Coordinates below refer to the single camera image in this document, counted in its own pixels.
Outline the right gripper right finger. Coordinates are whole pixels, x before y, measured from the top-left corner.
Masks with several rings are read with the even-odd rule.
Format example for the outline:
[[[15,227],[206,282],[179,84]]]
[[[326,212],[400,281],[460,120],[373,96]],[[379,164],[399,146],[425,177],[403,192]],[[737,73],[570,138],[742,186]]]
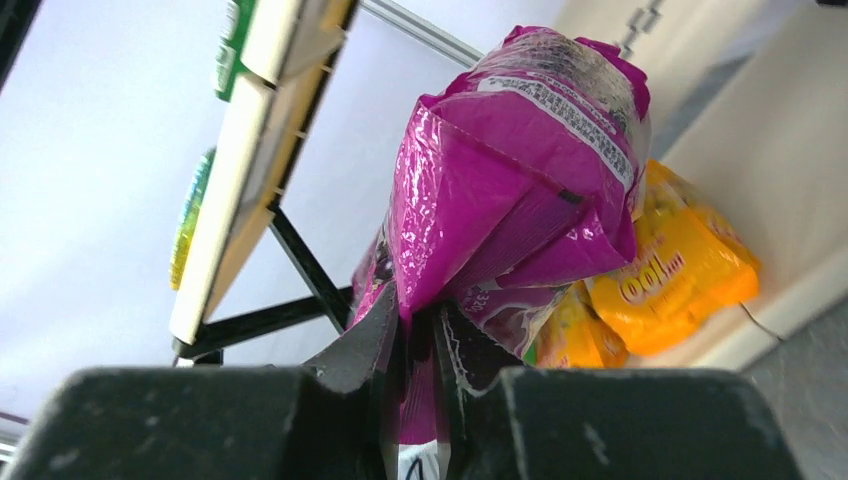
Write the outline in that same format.
[[[761,393],[715,369],[535,369],[433,309],[445,479],[798,479]]]

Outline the green yellow candy bag front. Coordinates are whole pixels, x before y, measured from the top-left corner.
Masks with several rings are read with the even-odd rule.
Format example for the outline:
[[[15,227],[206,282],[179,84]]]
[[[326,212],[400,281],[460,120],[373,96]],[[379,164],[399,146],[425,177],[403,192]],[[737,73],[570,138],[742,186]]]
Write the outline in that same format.
[[[183,202],[170,261],[170,286],[174,291],[178,291],[181,285],[215,154],[215,147],[209,148],[204,152],[195,169],[192,182]]]

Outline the green candy bag back side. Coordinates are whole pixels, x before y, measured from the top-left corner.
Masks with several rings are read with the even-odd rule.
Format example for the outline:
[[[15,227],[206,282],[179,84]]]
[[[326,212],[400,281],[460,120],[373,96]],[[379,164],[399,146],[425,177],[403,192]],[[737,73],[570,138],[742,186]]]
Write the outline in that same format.
[[[215,95],[224,102],[231,100],[236,75],[246,70],[240,58],[255,4],[255,0],[230,0],[227,3],[212,75]]]

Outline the purple candy bag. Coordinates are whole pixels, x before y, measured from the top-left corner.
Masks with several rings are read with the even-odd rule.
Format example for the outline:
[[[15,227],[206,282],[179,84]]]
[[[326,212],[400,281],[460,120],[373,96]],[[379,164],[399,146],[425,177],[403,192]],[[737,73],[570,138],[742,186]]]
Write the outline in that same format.
[[[406,330],[400,438],[408,473],[443,478],[437,360],[424,310],[459,316],[449,337],[470,379],[522,360],[574,283],[636,255],[651,127],[646,74],[616,45],[514,28],[440,93],[420,96],[388,210],[353,279],[351,322],[384,290]]]

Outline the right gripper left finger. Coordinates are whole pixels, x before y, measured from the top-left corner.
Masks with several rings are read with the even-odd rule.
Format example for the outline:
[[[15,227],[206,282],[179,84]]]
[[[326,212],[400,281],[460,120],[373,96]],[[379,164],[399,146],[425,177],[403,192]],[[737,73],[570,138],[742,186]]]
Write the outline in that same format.
[[[45,404],[6,479],[392,479],[397,293],[295,367],[96,368]]]

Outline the orange candy bag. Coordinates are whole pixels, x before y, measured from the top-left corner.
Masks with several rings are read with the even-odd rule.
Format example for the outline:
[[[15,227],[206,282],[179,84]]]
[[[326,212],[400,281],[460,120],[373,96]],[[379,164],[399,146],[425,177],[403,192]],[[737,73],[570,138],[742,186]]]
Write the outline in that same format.
[[[546,369],[619,368],[629,360],[623,340],[595,312],[583,281],[574,283],[524,355]]]
[[[716,312],[756,297],[761,263],[695,187],[651,160],[637,255],[587,282],[595,312],[638,356],[668,350]]]

